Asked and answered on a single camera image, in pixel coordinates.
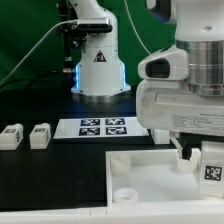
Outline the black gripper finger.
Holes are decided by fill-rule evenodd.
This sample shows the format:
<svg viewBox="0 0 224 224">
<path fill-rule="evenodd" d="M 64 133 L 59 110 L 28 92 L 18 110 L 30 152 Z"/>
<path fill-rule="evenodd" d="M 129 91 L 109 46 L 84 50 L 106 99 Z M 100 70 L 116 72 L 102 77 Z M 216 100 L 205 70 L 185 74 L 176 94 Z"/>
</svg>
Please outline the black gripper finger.
<svg viewBox="0 0 224 224">
<path fill-rule="evenodd" d="M 184 135 L 179 132 L 170 131 L 169 138 L 178 149 L 178 158 L 190 160 L 192 156 L 192 147 L 186 142 Z"/>
</svg>

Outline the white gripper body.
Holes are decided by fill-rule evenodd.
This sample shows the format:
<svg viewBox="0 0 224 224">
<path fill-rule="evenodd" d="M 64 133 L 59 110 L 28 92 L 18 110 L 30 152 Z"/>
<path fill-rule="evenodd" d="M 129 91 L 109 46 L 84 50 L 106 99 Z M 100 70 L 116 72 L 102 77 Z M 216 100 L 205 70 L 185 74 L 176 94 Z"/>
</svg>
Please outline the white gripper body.
<svg viewBox="0 0 224 224">
<path fill-rule="evenodd" d="M 136 114 L 147 129 L 224 136 L 224 97 L 192 94 L 182 82 L 143 80 Z"/>
</svg>

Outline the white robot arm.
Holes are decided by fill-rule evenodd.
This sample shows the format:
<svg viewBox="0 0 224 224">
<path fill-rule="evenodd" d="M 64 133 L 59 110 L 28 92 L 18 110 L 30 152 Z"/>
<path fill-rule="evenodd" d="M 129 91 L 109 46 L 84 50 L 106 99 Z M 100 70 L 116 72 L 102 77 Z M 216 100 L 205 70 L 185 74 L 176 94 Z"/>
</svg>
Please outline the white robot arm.
<svg viewBox="0 0 224 224">
<path fill-rule="evenodd" d="M 118 57 L 117 21 L 96 0 L 68 0 L 87 33 L 73 91 L 91 100 L 129 86 Z M 176 25 L 175 44 L 142 60 L 139 123 L 174 135 L 224 136 L 224 0 L 145 0 L 153 16 Z"/>
</svg>

